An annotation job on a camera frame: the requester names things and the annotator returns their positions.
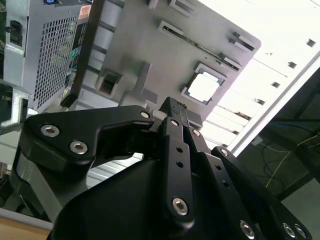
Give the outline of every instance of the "ventilation grille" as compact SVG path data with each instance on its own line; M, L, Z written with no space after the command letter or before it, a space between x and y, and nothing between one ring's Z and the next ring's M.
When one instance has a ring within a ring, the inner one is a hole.
M76 16L43 25L33 98L34 102L37 101L37 108L45 104L64 86L76 26Z

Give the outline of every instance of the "label sticker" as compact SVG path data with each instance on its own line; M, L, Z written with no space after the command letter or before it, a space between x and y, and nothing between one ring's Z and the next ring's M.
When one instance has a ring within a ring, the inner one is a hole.
M91 11L91 5L82 6L80 9L79 20L86 19L89 17Z

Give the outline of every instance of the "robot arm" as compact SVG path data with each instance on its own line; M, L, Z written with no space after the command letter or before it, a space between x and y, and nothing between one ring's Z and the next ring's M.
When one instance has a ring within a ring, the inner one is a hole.
M23 126L10 176L30 188L54 228L48 240L311 240L226 148L210 151L185 106L158 119L139 106L39 114ZM86 188L91 167L143 160Z

